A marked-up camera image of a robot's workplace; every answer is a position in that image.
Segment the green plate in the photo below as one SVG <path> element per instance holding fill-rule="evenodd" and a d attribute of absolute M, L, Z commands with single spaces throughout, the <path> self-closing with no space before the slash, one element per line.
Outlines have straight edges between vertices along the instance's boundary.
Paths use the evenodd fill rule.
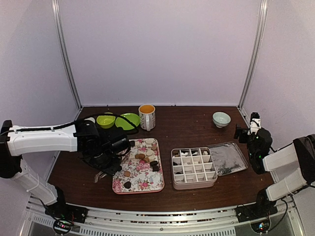
<path fill-rule="evenodd" d="M 121 114 L 121 117 L 126 118 L 127 120 L 129 120 L 131 123 L 133 123 L 136 127 L 139 126 L 140 124 L 140 117 L 139 115 L 135 114 L 135 113 L 125 113 L 125 114 Z M 134 126 L 131 125 L 129 122 L 127 122 L 125 119 L 118 117 L 116 118 L 115 121 L 115 126 L 116 127 L 120 127 L 125 131 L 130 131 L 134 129 Z"/>

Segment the floral white mug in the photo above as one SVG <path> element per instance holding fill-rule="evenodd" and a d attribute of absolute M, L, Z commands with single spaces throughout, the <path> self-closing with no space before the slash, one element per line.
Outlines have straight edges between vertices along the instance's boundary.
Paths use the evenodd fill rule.
<path fill-rule="evenodd" d="M 156 108 L 153 105 L 145 104 L 138 109 L 140 126 L 143 130 L 150 132 L 156 126 Z"/>

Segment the pink divided tin box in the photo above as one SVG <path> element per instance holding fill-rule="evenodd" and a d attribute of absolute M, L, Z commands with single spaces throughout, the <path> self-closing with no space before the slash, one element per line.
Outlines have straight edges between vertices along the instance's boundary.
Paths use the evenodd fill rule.
<path fill-rule="evenodd" d="M 175 148 L 170 163 L 176 190 L 210 188 L 218 179 L 208 147 Z"/>

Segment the pale blue tea bowl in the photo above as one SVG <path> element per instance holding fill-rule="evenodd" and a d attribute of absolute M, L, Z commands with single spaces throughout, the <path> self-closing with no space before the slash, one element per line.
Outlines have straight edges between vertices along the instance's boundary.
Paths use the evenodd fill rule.
<path fill-rule="evenodd" d="M 218 128 L 224 128 L 231 122 L 231 117 L 224 112 L 215 112 L 212 118 L 214 125 Z"/>

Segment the green bowl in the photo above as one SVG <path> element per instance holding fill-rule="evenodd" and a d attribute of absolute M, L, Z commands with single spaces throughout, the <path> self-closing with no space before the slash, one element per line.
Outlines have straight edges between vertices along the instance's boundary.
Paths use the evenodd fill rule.
<path fill-rule="evenodd" d="M 98 116 L 96 118 L 97 124 L 103 129 L 109 129 L 115 124 L 116 117 L 110 116 L 109 113 Z"/>

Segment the front aluminium rail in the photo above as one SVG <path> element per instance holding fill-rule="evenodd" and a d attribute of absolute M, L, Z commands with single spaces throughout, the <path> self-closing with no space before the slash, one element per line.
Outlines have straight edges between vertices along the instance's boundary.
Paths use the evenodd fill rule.
<path fill-rule="evenodd" d="M 278 212 L 266 219 L 240 222 L 236 206 L 207 210 L 145 212 L 88 207 L 86 221 L 74 223 L 66 236 L 305 236 L 298 210 L 292 198 L 276 204 Z M 44 213 L 38 198 L 31 196 L 24 212 L 18 236 L 58 234 L 54 219 Z M 257 223 L 270 220 L 272 231 L 256 233 Z"/>

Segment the right aluminium frame post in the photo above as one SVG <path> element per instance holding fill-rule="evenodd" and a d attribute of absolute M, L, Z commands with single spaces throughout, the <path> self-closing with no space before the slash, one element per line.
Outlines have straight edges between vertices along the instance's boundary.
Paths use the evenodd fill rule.
<path fill-rule="evenodd" d="M 258 61 L 259 51 L 261 48 L 264 32 L 265 32 L 265 26 L 267 21 L 267 14 L 268 14 L 268 0 L 261 0 L 260 1 L 260 8 L 259 8 L 259 14 L 258 14 L 258 21 L 257 21 L 257 27 L 256 27 L 256 33 L 255 33 L 255 39 L 252 49 L 252 55 L 245 79 L 245 84 L 243 87 L 243 91 L 241 94 L 241 98 L 238 104 L 239 110 L 243 110 L 245 100 L 247 98 L 250 85 L 253 79 L 255 67 Z"/>

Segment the black white bowl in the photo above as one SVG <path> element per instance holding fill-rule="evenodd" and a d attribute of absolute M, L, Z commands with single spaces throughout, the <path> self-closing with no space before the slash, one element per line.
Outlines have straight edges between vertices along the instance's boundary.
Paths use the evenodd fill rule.
<path fill-rule="evenodd" d="M 93 117 L 89 117 L 84 119 L 84 123 L 95 124 L 95 119 Z"/>

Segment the left aluminium frame post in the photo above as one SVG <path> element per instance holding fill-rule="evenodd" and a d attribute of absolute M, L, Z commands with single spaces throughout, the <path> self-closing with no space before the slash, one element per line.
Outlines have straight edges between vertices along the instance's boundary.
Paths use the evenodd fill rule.
<path fill-rule="evenodd" d="M 61 55 L 62 55 L 62 60 L 63 60 L 63 66 L 65 69 L 66 77 L 69 83 L 70 91 L 71 94 L 74 98 L 75 104 L 77 109 L 82 108 L 82 103 L 79 98 L 78 90 L 74 81 L 70 61 L 69 61 L 69 56 L 66 48 L 66 41 L 64 38 L 64 32 L 63 32 L 63 25 L 62 25 L 62 18 L 61 18 L 61 13 L 60 13 L 60 4 L 58 0 L 52 0 L 52 10 L 53 10 L 53 15 L 55 19 L 55 25 L 56 25 L 56 30 L 57 30 L 57 36 L 58 36 L 58 41 L 60 45 L 60 50 L 61 50 Z"/>

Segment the pink rabbit tin lid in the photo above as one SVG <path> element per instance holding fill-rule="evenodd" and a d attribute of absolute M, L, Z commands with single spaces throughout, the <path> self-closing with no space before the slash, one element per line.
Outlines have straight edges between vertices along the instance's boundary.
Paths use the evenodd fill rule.
<path fill-rule="evenodd" d="M 249 165 L 235 142 L 209 146 L 212 161 L 219 177 L 246 170 Z"/>

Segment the floral pink tray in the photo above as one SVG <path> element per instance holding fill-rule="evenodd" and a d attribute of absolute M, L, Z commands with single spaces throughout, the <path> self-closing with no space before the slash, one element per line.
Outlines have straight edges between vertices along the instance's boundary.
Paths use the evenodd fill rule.
<path fill-rule="evenodd" d="M 112 190 L 116 194 L 161 191 L 164 177 L 157 139 L 134 139 L 130 142 L 133 146 L 122 159 L 122 170 L 113 176 Z"/>

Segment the aluminium frame post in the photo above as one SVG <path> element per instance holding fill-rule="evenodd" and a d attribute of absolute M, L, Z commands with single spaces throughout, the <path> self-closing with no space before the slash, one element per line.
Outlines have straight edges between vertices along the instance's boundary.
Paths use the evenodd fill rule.
<path fill-rule="evenodd" d="M 255 39 L 252 49 L 252 55 L 245 79 L 245 84 L 243 87 L 243 91 L 241 94 L 241 98 L 238 104 L 239 110 L 243 110 L 245 100 L 247 98 L 250 85 L 253 79 L 255 67 L 258 61 L 259 51 L 261 48 L 264 32 L 265 32 L 265 26 L 267 21 L 267 14 L 268 14 L 268 0 L 261 0 L 260 1 L 260 8 L 259 8 L 259 14 L 258 14 L 258 21 L 257 21 L 257 27 L 256 27 L 256 33 L 255 33 Z"/>
<path fill-rule="evenodd" d="M 52 0 L 52 10 L 53 10 L 53 15 L 55 19 L 55 25 L 56 25 L 56 30 L 57 30 L 57 36 L 58 36 L 58 41 L 60 45 L 60 50 L 61 50 L 61 55 L 62 55 L 62 60 L 63 60 L 63 66 L 65 69 L 66 77 L 69 83 L 70 91 L 71 94 L 74 98 L 75 104 L 77 109 L 82 108 L 82 103 L 79 98 L 78 90 L 74 81 L 70 61 L 69 61 L 69 56 L 66 48 L 66 41 L 64 38 L 64 32 L 63 32 L 63 25 L 62 25 L 62 18 L 61 18 L 61 13 L 60 13 L 60 4 L 58 0 Z"/>

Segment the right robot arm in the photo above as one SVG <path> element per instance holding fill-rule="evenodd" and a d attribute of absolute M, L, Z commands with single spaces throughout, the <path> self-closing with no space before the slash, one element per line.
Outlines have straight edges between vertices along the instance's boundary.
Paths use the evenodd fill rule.
<path fill-rule="evenodd" d="M 277 200 L 289 194 L 311 187 L 315 181 L 315 136 L 313 134 L 294 139 L 293 142 L 272 153 L 271 133 L 254 121 L 250 128 L 235 127 L 234 138 L 247 145 L 252 169 L 258 174 L 272 172 L 281 167 L 298 163 L 291 174 L 277 183 L 260 190 L 256 202 L 238 207 L 237 213 L 248 219 L 250 215 L 266 217 L 277 212 Z"/>

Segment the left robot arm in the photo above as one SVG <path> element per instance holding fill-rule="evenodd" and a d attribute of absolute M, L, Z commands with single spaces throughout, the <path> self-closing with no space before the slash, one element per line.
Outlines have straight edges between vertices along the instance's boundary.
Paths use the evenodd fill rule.
<path fill-rule="evenodd" d="M 6 120 L 0 132 L 0 176 L 16 181 L 59 218 L 67 218 L 71 208 L 63 191 L 43 181 L 22 156 L 47 151 L 79 152 L 84 163 L 113 176 L 121 170 L 122 157 L 130 149 L 122 128 L 105 131 L 91 118 L 45 127 L 21 127 Z"/>

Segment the metal serving tongs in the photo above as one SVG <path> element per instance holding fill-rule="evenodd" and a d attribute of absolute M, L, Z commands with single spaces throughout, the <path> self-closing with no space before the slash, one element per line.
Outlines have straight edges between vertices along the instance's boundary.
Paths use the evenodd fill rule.
<path fill-rule="evenodd" d="M 105 176 L 107 176 L 106 173 L 104 173 L 104 172 L 99 172 L 99 173 L 96 174 L 95 177 L 94 177 L 94 183 L 97 183 L 99 180 L 101 180 L 101 179 L 104 178 Z"/>

